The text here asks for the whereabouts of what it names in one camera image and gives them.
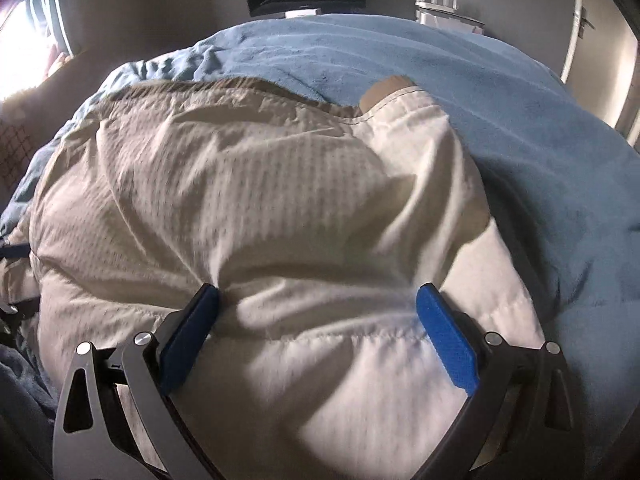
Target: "screw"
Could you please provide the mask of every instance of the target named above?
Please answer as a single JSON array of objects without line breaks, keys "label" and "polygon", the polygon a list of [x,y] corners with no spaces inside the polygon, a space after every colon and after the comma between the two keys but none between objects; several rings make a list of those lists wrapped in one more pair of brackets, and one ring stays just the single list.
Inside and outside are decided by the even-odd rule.
[{"label": "screw", "polygon": [[546,344],[546,351],[550,354],[557,355],[560,353],[560,345],[558,343],[550,341]]},{"label": "screw", "polygon": [[133,338],[133,342],[138,346],[144,346],[151,341],[151,334],[149,332],[140,332]]},{"label": "screw", "polygon": [[87,341],[80,343],[76,348],[76,352],[78,352],[78,355],[88,354],[90,351],[91,351],[91,343]]},{"label": "screw", "polygon": [[500,346],[502,344],[502,336],[497,332],[487,332],[484,340],[491,346]]}]

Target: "white comforter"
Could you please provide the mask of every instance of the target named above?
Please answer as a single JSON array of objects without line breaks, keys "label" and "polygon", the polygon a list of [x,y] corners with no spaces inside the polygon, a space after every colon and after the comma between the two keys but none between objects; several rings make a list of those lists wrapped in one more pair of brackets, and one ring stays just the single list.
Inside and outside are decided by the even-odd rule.
[{"label": "white comforter", "polygon": [[239,87],[104,101],[12,235],[33,253],[5,266],[4,296],[40,289],[60,385],[79,342],[153,330],[213,283],[222,314],[174,401],[229,480],[410,478],[465,400],[418,322],[420,285],[512,344],[543,342],[478,170],[410,84],[342,118]]}]

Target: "bedsheet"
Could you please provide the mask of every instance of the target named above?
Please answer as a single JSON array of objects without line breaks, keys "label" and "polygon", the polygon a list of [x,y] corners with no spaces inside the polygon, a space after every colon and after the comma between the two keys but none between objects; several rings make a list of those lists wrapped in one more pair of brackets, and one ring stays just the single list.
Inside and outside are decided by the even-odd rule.
[{"label": "bedsheet", "polygon": [[393,74],[431,94],[470,150],[545,335],[580,381],[596,462],[640,400],[640,158],[549,69],[499,41],[329,15],[245,23],[126,64],[36,154],[0,233],[15,226],[60,138],[109,92],[149,79],[245,75],[347,105]]}]

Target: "window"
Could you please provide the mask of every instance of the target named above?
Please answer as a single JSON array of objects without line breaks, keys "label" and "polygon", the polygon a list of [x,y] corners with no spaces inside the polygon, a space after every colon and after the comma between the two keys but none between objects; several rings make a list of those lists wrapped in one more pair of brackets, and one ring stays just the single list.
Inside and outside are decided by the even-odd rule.
[{"label": "window", "polygon": [[70,57],[59,0],[24,0],[0,29],[0,101],[39,85]]}]

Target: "blue clamp pad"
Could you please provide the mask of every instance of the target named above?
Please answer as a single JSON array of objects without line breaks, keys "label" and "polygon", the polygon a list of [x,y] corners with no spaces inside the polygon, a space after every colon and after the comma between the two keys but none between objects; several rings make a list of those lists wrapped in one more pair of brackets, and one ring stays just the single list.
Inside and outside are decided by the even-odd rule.
[{"label": "blue clamp pad", "polygon": [[456,325],[449,305],[433,283],[420,287],[415,308],[451,381],[472,396],[480,383],[476,353]]},{"label": "blue clamp pad", "polygon": [[168,396],[184,384],[218,317],[220,295],[213,285],[203,287],[195,305],[188,306],[180,325],[159,357],[160,392]]}]

